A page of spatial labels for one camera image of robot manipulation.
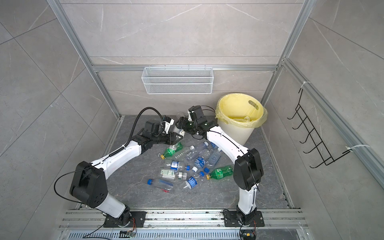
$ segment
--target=metal vent grille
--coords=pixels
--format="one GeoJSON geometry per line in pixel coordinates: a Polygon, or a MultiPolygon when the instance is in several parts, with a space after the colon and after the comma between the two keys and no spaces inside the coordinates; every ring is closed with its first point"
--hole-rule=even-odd
{"type": "Polygon", "coordinates": [[[148,94],[209,94],[214,73],[210,67],[148,67],[141,78],[148,94]]]}
{"type": "MultiPolygon", "coordinates": [[[[68,240],[79,240],[87,235],[89,231],[86,230],[72,230],[69,234],[68,240]]],[[[120,230],[98,230],[88,237],[104,237],[111,240],[124,239],[119,238],[120,230]]],[[[201,229],[201,230],[140,230],[137,232],[134,239],[137,240],[176,240],[176,239],[224,239],[234,240],[239,239],[238,230],[234,229],[201,229]]]]}

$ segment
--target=clear plastic bottle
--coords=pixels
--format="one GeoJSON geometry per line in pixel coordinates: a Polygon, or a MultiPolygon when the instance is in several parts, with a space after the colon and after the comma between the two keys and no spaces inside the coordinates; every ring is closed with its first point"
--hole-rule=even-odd
{"type": "Polygon", "coordinates": [[[190,166],[182,161],[173,161],[172,159],[166,159],[164,167],[172,169],[175,172],[186,172],[189,171],[190,166]]]}
{"type": "Polygon", "coordinates": [[[195,160],[199,154],[208,147],[208,143],[207,142],[203,142],[201,144],[199,144],[197,147],[195,147],[194,150],[190,151],[186,156],[185,156],[185,159],[187,161],[192,161],[192,160],[195,160]]]}
{"type": "Polygon", "coordinates": [[[192,189],[192,188],[196,187],[197,185],[200,185],[206,179],[204,176],[205,176],[205,173],[203,173],[203,172],[195,173],[193,176],[191,176],[190,178],[188,178],[185,181],[185,186],[183,188],[192,189]]]}
{"type": "Polygon", "coordinates": [[[208,158],[208,161],[206,162],[205,164],[205,168],[204,168],[204,172],[205,173],[209,173],[214,167],[215,165],[217,164],[217,162],[219,161],[219,159],[221,158],[221,153],[223,151],[221,151],[220,148],[216,149],[212,154],[211,156],[208,158]]]}
{"type": "Polygon", "coordinates": [[[204,166],[207,164],[207,160],[210,155],[211,155],[211,151],[209,151],[208,149],[204,149],[200,153],[200,157],[195,159],[194,167],[192,168],[192,171],[197,172],[198,169],[204,169],[204,166]]]}
{"type": "Polygon", "coordinates": [[[172,156],[172,159],[173,159],[173,160],[179,160],[179,159],[182,159],[183,156],[185,156],[187,153],[189,153],[189,152],[192,151],[193,149],[195,149],[194,146],[184,147],[181,151],[176,152],[176,153],[172,156]]]}
{"type": "Polygon", "coordinates": [[[186,172],[175,172],[172,169],[165,169],[161,168],[159,177],[164,178],[166,180],[174,180],[176,178],[186,180],[187,179],[187,173],[186,172]]]}
{"type": "Polygon", "coordinates": [[[157,189],[162,190],[163,192],[173,192],[173,183],[167,182],[161,179],[148,179],[148,185],[154,186],[157,189]]]}

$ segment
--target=blue bottle label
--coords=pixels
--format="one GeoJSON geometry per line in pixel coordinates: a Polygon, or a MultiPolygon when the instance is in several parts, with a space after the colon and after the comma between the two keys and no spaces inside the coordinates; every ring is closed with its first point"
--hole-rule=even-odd
{"type": "Polygon", "coordinates": [[[205,160],[202,157],[198,157],[195,160],[195,163],[200,166],[200,168],[204,167],[205,165],[205,160]]]}
{"type": "Polygon", "coordinates": [[[196,187],[197,185],[197,182],[196,182],[196,179],[194,179],[193,177],[190,177],[187,182],[189,183],[189,185],[191,186],[191,188],[194,188],[196,187]]]}
{"type": "Polygon", "coordinates": [[[177,170],[177,165],[179,164],[179,162],[177,161],[172,161],[171,165],[170,165],[170,168],[173,169],[173,170],[177,170]]]}

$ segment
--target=gray marble floor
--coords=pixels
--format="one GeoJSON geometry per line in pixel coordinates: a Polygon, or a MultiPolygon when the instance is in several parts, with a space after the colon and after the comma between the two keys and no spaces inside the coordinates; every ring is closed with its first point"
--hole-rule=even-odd
{"type": "MultiPolygon", "coordinates": [[[[113,149],[117,149],[127,141],[135,118],[136,116],[133,115],[125,116],[113,144],[113,149]]],[[[147,120],[157,118],[159,117],[154,115],[142,115],[134,133],[143,128],[147,120]]],[[[191,146],[198,145],[203,140],[193,139],[191,135],[186,134],[181,142],[185,146],[191,146]]],[[[259,185],[260,192],[257,193],[257,207],[261,209],[288,208],[260,129],[253,131],[245,146],[257,149],[263,163],[264,176],[259,185]]],[[[175,180],[176,186],[173,194],[161,192],[147,185],[148,179],[156,178],[159,174],[159,168],[163,167],[164,160],[158,154],[163,153],[166,147],[165,144],[154,145],[150,150],[132,159],[115,171],[107,180],[109,193],[133,208],[236,207],[239,198],[239,188],[232,177],[216,181],[207,180],[192,190],[183,189],[184,181],[175,180]]],[[[217,163],[217,167],[226,165],[232,165],[232,162],[223,154],[217,163]]]]}

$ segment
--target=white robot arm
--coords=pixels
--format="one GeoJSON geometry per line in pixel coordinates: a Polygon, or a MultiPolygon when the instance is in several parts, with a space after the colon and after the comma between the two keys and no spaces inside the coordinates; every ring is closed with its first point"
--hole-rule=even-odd
{"type": "MultiPolygon", "coordinates": [[[[238,144],[213,121],[208,122],[202,114],[200,106],[190,108],[189,113],[192,116],[192,121],[182,117],[178,120],[176,127],[191,134],[204,136],[222,149],[232,160],[235,165],[233,177],[240,188],[237,217],[241,224],[249,224],[256,212],[255,194],[263,175],[258,152],[238,144]]],[[[170,124],[173,124],[172,119],[164,117],[162,123],[165,123],[165,126],[160,129],[160,125],[162,125],[160,122],[150,120],[146,122],[146,127],[132,140],[131,134],[129,142],[111,154],[90,164],[81,162],[76,168],[78,172],[73,177],[70,194],[90,207],[112,216],[119,223],[119,226],[126,226],[131,218],[129,207],[108,193],[106,179],[126,162],[150,149],[153,144],[173,145],[182,139],[183,136],[175,132],[168,133],[170,124]]]]}

